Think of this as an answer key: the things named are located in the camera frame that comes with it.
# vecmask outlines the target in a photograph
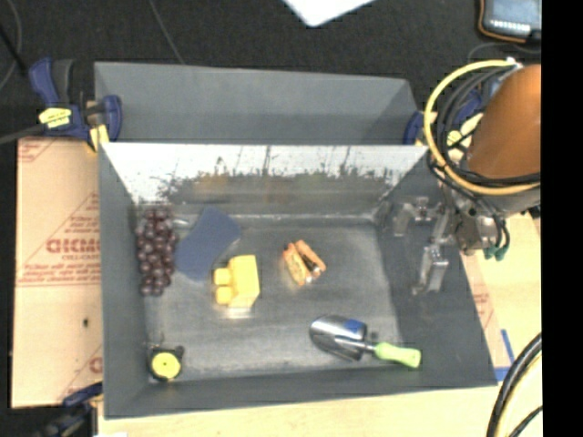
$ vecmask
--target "blue clamp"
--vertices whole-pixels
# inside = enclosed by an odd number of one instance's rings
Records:
[[[70,411],[51,421],[42,431],[33,433],[33,437],[69,437],[73,435],[87,422],[87,416],[95,413],[89,400],[102,393],[103,383],[98,382],[69,395],[63,400],[62,406]]]
[[[90,126],[84,117],[92,114],[103,116],[109,140],[116,140],[122,123],[121,99],[118,96],[105,96],[97,106],[82,111],[69,102],[68,81],[73,60],[57,60],[53,63],[50,56],[34,63],[28,70],[28,78],[33,90],[41,97],[45,107],[64,108],[66,117],[61,117],[57,125],[42,123],[43,134],[51,137],[77,137],[94,146]]]

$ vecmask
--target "yellow tape measure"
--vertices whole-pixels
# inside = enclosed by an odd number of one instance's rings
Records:
[[[149,364],[152,375],[160,381],[171,381],[175,379],[182,370],[181,359],[179,351],[154,351]]]

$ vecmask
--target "metal scoop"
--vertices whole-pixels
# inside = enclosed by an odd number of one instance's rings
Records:
[[[318,348],[346,360],[358,361],[363,353],[371,352],[380,360],[419,367],[419,350],[394,346],[386,341],[372,342],[366,339],[366,333],[364,322],[336,315],[322,316],[310,326],[310,338]]]

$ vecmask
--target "black floor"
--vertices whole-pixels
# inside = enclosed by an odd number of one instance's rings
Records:
[[[12,0],[27,64],[75,58],[74,98],[91,97],[95,60],[178,63],[148,0]],[[411,83],[419,107],[437,83],[491,42],[476,30],[474,0],[377,0],[317,28],[281,0],[153,0],[187,64],[395,76]],[[15,18],[0,0],[0,23],[15,40]],[[540,54],[486,47],[474,58]],[[11,63],[0,40],[0,83]],[[0,90],[0,135],[33,125],[42,105],[16,70]],[[10,411],[9,374],[15,245],[15,145],[0,146],[0,435],[28,435],[58,410]]]

